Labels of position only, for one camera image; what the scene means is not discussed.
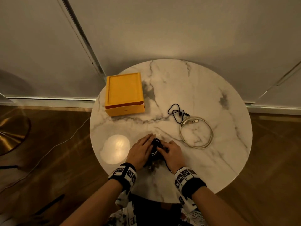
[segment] marble tabletop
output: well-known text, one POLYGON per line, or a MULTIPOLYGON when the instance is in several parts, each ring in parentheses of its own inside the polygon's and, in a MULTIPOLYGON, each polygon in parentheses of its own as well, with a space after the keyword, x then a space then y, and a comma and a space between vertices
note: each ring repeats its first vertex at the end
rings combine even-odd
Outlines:
MULTIPOLYGON (((187 166, 214 193, 231 183, 243 169, 252 144, 250 116, 236 90, 212 70, 183 60, 147 61, 120 74, 135 72, 141 73, 144 113, 109 117, 104 111, 106 88, 92 109, 91 142, 104 170, 110 174, 125 161, 139 138, 154 133, 165 141, 174 140, 182 148, 187 166), (214 139, 208 148, 190 148, 181 140, 179 124, 167 114, 174 103, 209 123, 214 139)), ((209 128, 202 122, 186 125, 182 132, 191 144, 206 142, 210 137, 209 128)), ((132 192, 153 201, 179 203, 174 176, 164 162, 153 172, 140 170, 132 192)))

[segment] cardboard box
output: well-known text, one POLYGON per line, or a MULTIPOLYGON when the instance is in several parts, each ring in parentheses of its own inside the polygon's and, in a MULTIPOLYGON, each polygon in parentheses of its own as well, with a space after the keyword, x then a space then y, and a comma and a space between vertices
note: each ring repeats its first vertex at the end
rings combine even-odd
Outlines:
POLYGON ((110 117, 145 111, 140 73, 107 77, 105 111, 110 117))

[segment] forearm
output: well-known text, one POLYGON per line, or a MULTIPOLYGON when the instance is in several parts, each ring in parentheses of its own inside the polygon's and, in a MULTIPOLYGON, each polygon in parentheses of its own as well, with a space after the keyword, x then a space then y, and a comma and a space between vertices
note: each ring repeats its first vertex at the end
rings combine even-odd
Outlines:
POLYGON ((192 199, 210 226, 250 226, 226 202, 205 186, 199 188, 192 195, 192 199))
POLYGON ((116 209, 115 201, 122 185, 115 179, 107 181, 89 197, 61 226, 102 225, 116 209))

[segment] brass stand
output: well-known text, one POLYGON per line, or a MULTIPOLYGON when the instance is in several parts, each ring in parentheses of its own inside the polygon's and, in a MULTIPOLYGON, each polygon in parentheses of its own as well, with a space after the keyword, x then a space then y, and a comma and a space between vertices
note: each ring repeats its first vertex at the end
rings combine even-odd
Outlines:
POLYGON ((0 156, 17 148, 30 131, 30 120, 25 116, 13 116, 0 121, 0 156))

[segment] black wristband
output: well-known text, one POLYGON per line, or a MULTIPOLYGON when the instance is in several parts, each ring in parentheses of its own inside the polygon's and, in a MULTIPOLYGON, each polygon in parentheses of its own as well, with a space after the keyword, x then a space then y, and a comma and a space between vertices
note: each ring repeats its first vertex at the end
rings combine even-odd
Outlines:
POLYGON ((115 179, 122 185, 122 191, 130 190, 133 187, 137 178, 135 167, 128 162, 121 164, 108 177, 108 180, 115 179))
POLYGON ((206 186, 206 183, 192 169, 182 167, 175 174, 175 186, 186 199, 191 199, 191 196, 200 187, 206 186))

